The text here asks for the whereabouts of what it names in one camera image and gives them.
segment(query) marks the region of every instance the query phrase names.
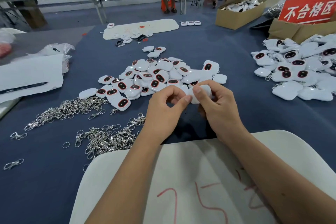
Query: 不合格区 sign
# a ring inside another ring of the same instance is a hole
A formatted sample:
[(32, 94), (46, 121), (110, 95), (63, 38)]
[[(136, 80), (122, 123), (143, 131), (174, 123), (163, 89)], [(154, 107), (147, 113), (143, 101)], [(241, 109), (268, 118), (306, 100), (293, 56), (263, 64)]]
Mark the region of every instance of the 不合格区 sign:
[(279, 21), (296, 24), (328, 22), (336, 10), (336, 0), (286, 0)]

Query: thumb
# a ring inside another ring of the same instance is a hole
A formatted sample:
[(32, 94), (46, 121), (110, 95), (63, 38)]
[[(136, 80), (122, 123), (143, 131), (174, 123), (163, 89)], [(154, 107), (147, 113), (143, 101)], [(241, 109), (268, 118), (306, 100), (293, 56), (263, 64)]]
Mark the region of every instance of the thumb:
[(200, 102), (202, 107), (204, 108), (205, 111), (207, 111), (210, 106), (213, 104), (213, 101), (209, 98), (208, 94), (206, 93), (205, 90), (203, 90), (200, 86), (195, 85), (192, 88), (192, 91), (197, 98), (197, 100)]
[(184, 96), (172, 107), (172, 109), (181, 114), (183, 110), (187, 108), (187, 105), (191, 102), (192, 98), (191, 95)]

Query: blue table surface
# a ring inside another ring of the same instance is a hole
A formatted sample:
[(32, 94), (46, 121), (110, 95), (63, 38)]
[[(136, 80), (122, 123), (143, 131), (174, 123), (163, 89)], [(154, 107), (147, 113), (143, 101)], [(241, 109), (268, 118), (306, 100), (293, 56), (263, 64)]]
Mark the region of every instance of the blue table surface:
[[(103, 105), (106, 113), (92, 120), (79, 114), (73, 119), (57, 120), (28, 132), (20, 141), (12, 141), (13, 132), (24, 133), (23, 128), (49, 107), (58, 107), (64, 100), (78, 97), (79, 92), (99, 88), (98, 78), (117, 77), (135, 59), (147, 58), (142, 48), (148, 45), (164, 46), (162, 57), (183, 59), (194, 69), (202, 69), (205, 60), (218, 62), (220, 73), (227, 75), (226, 87), (231, 89), (243, 123), (249, 132), (274, 129), (287, 130), (301, 137), (336, 170), (336, 101), (303, 101), (296, 98), (285, 101), (272, 94), (274, 82), (254, 75), (258, 68), (250, 52), (264, 49), (266, 38), (260, 31), (250, 30), (252, 24), (238, 30), (214, 25), (215, 15), (176, 15), (179, 21), (200, 20), (201, 26), (180, 27), (178, 30), (154, 34), (147, 42), (133, 41), (116, 48), (117, 40), (104, 40), (105, 26), (96, 26), (77, 44), (71, 58), (70, 71), (64, 76), (61, 88), (24, 97), (1, 121), (0, 163), (24, 158), (23, 164), (1, 171), (0, 223), (68, 223), (78, 186), (84, 174), (83, 166), (90, 163), (81, 147), (74, 147), (76, 132), (104, 124), (126, 125), (139, 112), (146, 114), (150, 96), (132, 101), (124, 112), (109, 115), (113, 107)], [(128, 23), (138, 22), (130, 18)], [(174, 133), (165, 143), (214, 138), (216, 135), (190, 105), (182, 114)], [(70, 142), (63, 149), (64, 142)]]

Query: left hand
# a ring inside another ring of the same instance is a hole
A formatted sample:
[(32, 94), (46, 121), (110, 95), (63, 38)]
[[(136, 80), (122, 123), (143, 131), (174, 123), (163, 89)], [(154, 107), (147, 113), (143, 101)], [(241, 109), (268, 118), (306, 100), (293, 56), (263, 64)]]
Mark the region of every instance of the left hand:
[(168, 86), (155, 93), (149, 101), (145, 125), (139, 135), (160, 145), (174, 131), (181, 113), (191, 99), (191, 95), (186, 95), (176, 86)]

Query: hand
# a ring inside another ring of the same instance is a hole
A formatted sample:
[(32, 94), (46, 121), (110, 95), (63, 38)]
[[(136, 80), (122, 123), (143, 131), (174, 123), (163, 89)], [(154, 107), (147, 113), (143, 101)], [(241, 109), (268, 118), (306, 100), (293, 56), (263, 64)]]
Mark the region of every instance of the hand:
[[(211, 100), (205, 90), (200, 87), (204, 84), (210, 86), (212, 94), (215, 96), (214, 100)], [(202, 116), (206, 116), (219, 140), (227, 143), (228, 140), (234, 139), (242, 133), (248, 133), (240, 120), (237, 104), (231, 90), (212, 80), (200, 82), (192, 90), (200, 102), (199, 112)]]
[(192, 96), (186, 95), (176, 86), (168, 86), (155, 93), (149, 100), (146, 122), (140, 135), (160, 145), (174, 131), (181, 113), (191, 102)]

